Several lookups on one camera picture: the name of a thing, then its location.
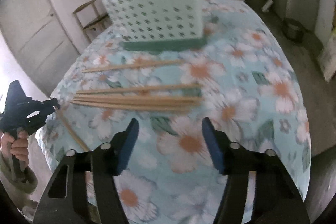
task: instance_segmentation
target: floral tablecloth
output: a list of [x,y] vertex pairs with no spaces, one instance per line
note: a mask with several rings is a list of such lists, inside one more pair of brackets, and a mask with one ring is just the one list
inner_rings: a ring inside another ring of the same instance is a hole
[[[204,117],[210,117],[216,129],[249,150],[275,150],[302,197],[306,196],[311,161],[309,125],[291,65],[270,30],[243,2],[211,0],[204,3],[203,12],[208,35],[203,49],[157,55],[124,51],[120,41],[127,35],[125,29],[112,26],[84,51],[52,94],[90,149],[124,131],[132,118],[138,119],[140,134],[128,169],[115,178],[131,223],[213,222],[227,177],[212,166],[201,133]],[[82,73],[94,66],[177,58],[186,63]],[[150,93],[201,93],[202,105],[185,116],[69,104],[77,90],[195,82],[203,85],[202,90]],[[51,170],[67,150],[82,152],[54,114],[37,139]],[[251,173],[244,222],[251,217],[254,178]],[[88,188],[92,188],[90,175]]]

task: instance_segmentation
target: white door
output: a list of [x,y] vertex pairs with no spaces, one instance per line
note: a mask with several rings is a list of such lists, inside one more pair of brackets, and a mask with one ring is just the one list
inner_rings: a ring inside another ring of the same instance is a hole
[[1,0],[0,29],[18,63],[46,95],[79,55],[49,0]]

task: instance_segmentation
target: wooden stool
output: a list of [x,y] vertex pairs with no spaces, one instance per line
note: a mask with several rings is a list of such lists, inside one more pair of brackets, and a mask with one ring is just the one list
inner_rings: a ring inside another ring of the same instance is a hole
[[[109,19],[109,15],[107,13],[103,13],[102,15],[100,15],[98,13],[98,10],[97,10],[97,7],[95,5],[95,1],[96,0],[90,0],[89,2],[83,4],[83,5],[80,5],[80,7],[78,7],[74,12],[73,12],[73,15],[75,16],[76,18],[76,21],[78,23],[78,25],[80,26],[80,28],[82,29],[85,37],[88,39],[88,41],[91,43],[91,39],[90,37],[88,36],[87,34],[87,31],[93,27],[98,27],[98,29],[101,30],[101,32],[103,32],[106,27],[104,25],[104,21],[108,20]],[[78,16],[77,16],[77,13],[84,10],[86,7],[88,6],[92,6],[93,10],[94,10],[94,13],[96,14],[96,18],[91,20],[88,24],[86,24],[85,26],[82,25],[82,23],[80,22]]]

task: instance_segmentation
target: basket on floor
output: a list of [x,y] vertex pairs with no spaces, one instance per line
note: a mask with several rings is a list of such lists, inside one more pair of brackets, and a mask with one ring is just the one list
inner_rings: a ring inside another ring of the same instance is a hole
[[205,43],[202,0],[103,0],[112,22],[121,27],[124,49],[182,51]]

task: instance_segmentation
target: metal screw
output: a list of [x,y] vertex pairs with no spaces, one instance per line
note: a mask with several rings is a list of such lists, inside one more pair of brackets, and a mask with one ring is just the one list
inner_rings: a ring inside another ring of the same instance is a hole
[[240,148],[240,144],[239,144],[239,143],[235,143],[235,142],[233,142],[233,143],[230,143],[230,147],[231,147],[232,149],[239,149],[239,148]]
[[66,155],[67,155],[68,157],[72,157],[72,156],[74,156],[76,153],[77,153],[76,150],[74,150],[74,149],[70,149],[70,150],[67,151]]
[[267,149],[265,153],[266,155],[271,156],[271,157],[274,157],[276,155],[275,151],[272,149]]
[[108,150],[110,149],[111,147],[111,144],[110,143],[103,143],[101,146],[100,146],[100,149],[102,150]]

